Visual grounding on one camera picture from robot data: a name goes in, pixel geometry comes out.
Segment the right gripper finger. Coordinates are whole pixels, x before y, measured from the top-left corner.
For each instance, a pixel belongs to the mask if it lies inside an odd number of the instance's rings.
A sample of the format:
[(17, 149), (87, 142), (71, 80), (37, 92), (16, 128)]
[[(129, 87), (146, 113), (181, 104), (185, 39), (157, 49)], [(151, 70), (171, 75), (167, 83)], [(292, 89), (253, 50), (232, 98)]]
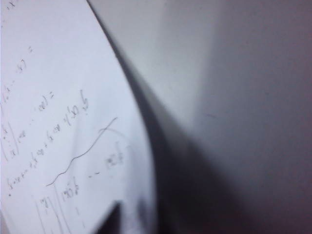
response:
[(120, 234), (121, 229), (121, 204), (116, 202), (109, 215), (97, 228), (97, 234)]

